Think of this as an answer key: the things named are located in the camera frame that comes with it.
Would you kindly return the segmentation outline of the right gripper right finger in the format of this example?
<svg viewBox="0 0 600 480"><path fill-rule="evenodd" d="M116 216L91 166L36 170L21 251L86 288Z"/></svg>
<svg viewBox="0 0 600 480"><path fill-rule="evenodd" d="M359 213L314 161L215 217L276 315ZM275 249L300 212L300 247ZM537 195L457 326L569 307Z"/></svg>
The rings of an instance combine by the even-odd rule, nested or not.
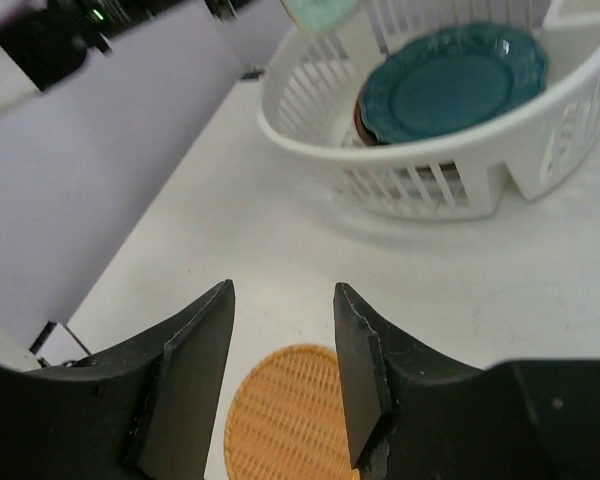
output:
<svg viewBox="0 0 600 480"><path fill-rule="evenodd" d="M364 479L600 479L600 359L481 370L339 283L335 344L351 465Z"/></svg>

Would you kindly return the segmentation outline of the light green divided square plate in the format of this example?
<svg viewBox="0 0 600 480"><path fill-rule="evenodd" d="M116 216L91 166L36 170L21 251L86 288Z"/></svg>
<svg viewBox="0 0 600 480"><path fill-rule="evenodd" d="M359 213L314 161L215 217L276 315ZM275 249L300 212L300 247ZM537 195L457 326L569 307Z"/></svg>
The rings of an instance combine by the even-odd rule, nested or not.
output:
<svg viewBox="0 0 600 480"><path fill-rule="evenodd" d="M327 33L350 20L367 2L363 0L281 0L292 21L311 33Z"/></svg>

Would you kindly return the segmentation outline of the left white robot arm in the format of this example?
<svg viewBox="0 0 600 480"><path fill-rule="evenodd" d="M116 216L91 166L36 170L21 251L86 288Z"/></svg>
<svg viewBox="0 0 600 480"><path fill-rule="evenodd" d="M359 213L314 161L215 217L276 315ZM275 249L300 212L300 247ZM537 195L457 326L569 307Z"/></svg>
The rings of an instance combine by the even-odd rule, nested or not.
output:
<svg viewBox="0 0 600 480"><path fill-rule="evenodd" d="M78 72L89 53L181 0L27 1L0 21L0 117Z"/></svg>

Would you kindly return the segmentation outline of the brown rimmed beige round plate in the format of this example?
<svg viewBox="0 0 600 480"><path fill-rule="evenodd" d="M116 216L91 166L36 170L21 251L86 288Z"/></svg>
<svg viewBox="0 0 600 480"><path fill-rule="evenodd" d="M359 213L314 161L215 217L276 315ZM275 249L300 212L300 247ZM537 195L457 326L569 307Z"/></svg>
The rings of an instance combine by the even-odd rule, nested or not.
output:
<svg viewBox="0 0 600 480"><path fill-rule="evenodd" d="M362 93L359 92L353 110L353 124L355 126L357 135L362 143L367 147L385 146L385 143L380 142L376 135L366 127L362 120L360 106L361 95ZM444 174L450 174L454 176L459 175L457 168L453 163L444 163L440 166L440 168Z"/></svg>

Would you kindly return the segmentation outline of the teal scalloped round plate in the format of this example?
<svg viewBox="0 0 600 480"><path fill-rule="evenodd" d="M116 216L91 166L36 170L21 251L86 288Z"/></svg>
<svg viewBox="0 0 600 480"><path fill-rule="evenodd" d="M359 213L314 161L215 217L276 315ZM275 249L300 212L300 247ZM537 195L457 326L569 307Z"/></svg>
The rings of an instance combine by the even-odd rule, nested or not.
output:
<svg viewBox="0 0 600 480"><path fill-rule="evenodd" d="M382 144L455 134L535 99L548 67L544 48L524 30L488 22L440 29L370 73L361 119Z"/></svg>

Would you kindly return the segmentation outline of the woven bamboo round tray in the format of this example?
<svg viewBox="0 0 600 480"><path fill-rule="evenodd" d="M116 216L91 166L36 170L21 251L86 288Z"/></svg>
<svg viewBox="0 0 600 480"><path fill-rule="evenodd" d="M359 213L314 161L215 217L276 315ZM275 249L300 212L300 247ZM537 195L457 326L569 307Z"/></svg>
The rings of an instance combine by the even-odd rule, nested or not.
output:
<svg viewBox="0 0 600 480"><path fill-rule="evenodd" d="M234 395L223 448L230 479L358 479L335 352L300 344L261 360Z"/></svg>

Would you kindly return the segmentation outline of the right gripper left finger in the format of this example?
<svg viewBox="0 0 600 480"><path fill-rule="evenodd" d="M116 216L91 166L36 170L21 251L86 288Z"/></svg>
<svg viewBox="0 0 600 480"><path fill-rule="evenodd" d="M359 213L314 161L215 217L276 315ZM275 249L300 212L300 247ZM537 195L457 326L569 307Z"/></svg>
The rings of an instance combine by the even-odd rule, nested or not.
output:
<svg viewBox="0 0 600 480"><path fill-rule="evenodd" d="M0 365L0 479L200 479L235 315L231 281L71 366Z"/></svg>

